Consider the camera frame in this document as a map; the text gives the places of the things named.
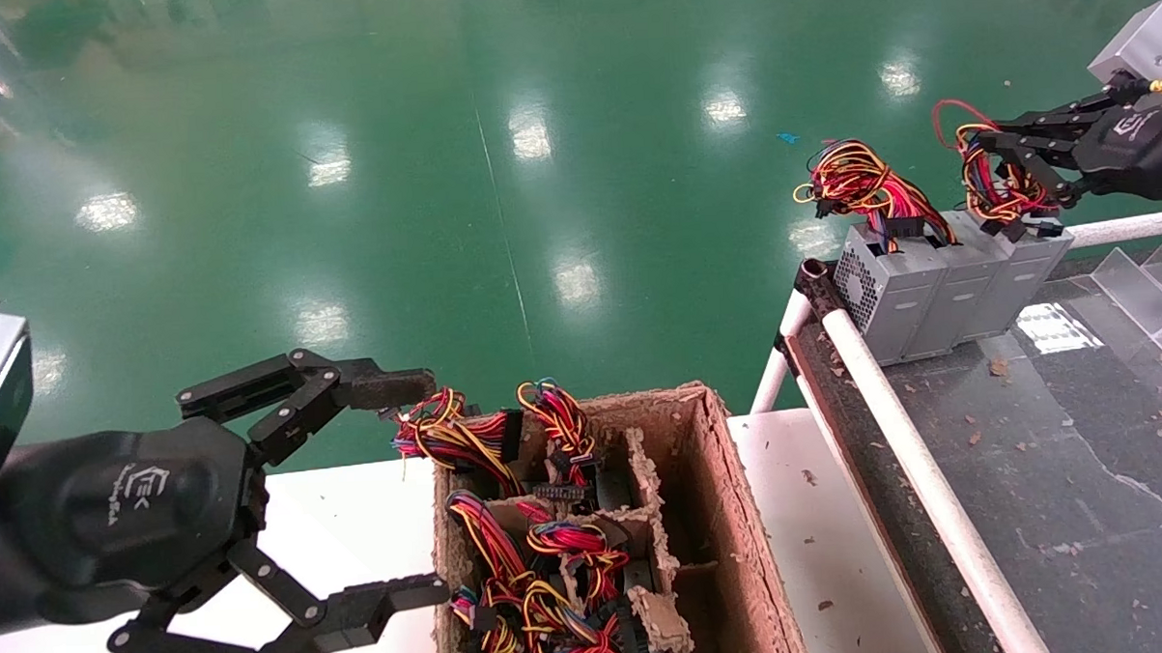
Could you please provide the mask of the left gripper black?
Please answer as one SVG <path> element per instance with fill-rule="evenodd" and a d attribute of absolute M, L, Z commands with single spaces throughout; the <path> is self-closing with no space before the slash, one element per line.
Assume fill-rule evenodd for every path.
<path fill-rule="evenodd" d="M 393 615 L 449 603 L 447 582 L 413 575 L 317 600 L 253 539 L 241 539 L 264 526 L 258 467 L 290 459 L 340 411 L 393 417 L 437 390 L 431 369 L 383 369 L 374 359 L 330 360 L 297 349 L 182 389 L 187 422 L 179 426 L 15 449 L 0 471 L 0 627 L 99 624 L 139 610 L 110 636 L 112 653 L 376 645 Z M 250 412 L 263 417 L 248 442 L 221 426 Z M 170 631 L 175 615 L 235 577 L 290 618 L 274 640 L 251 647 Z"/>

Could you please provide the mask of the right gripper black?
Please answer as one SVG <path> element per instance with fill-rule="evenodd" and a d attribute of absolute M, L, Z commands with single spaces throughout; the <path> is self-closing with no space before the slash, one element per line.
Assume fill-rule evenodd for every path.
<path fill-rule="evenodd" d="M 980 148 L 1004 155 L 1007 178 L 1034 209 L 1075 208 L 1085 195 L 1132 194 L 1162 201 L 1162 107 L 1139 112 L 1104 93 L 1034 109 L 980 131 Z M 1078 181 L 1035 149 L 1073 148 Z"/>

